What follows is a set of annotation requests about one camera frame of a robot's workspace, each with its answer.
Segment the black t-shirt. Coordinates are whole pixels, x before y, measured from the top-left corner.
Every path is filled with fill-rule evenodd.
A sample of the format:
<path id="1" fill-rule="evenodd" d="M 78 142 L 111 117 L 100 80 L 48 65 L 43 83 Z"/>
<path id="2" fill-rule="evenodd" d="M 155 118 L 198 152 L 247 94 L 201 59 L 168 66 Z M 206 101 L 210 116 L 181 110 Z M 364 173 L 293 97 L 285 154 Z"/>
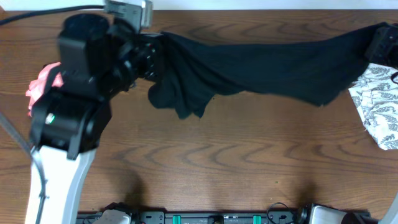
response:
<path id="1" fill-rule="evenodd" d="M 242 91 L 327 105 L 365 72 L 365 52 L 378 29 L 375 24 L 318 42 L 243 45 L 205 45 L 164 32 L 165 69 L 148 98 L 181 119 L 202 117 L 215 95 Z"/>

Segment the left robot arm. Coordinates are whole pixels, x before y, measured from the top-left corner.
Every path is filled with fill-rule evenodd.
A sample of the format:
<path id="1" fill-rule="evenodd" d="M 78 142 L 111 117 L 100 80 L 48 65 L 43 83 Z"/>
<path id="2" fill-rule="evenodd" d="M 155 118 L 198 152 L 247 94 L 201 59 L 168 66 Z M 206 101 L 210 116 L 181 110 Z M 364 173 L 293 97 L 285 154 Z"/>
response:
<path id="1" fill-rule="evenodd" d="M 112 114 L 110 101 L 136 79 L 157 76 L 149 16 L 77 14 L 58 36 L 60 64 L 32 107 L 27 223 L 74 223 L 85 177 Z"/>

